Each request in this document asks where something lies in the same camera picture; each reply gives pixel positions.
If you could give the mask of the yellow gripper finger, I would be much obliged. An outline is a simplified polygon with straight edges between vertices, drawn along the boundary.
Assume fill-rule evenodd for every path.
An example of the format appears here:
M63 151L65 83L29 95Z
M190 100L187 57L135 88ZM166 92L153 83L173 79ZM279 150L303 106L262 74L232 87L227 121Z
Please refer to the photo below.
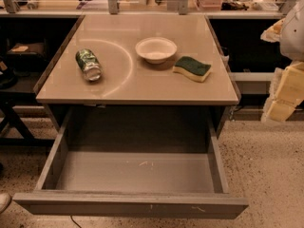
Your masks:
M263 123L284 123L304 101L304 63L292 61L285 69L276 68L263 106Z
M284 20L280 19L275 22L273 25L268 27L266 30L262 32L260 35L260 39L266 42L275 43L280 39L280 33L282 29Z

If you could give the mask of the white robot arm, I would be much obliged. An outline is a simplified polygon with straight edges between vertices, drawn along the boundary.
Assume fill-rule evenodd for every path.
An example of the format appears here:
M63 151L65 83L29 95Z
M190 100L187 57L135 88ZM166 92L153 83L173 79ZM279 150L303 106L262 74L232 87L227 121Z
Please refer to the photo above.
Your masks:
M295 0L284 19L263 31L261 39L279 42L280 53L292 62L276 68L263 106L261 121L284 123L304 101L304 0Z

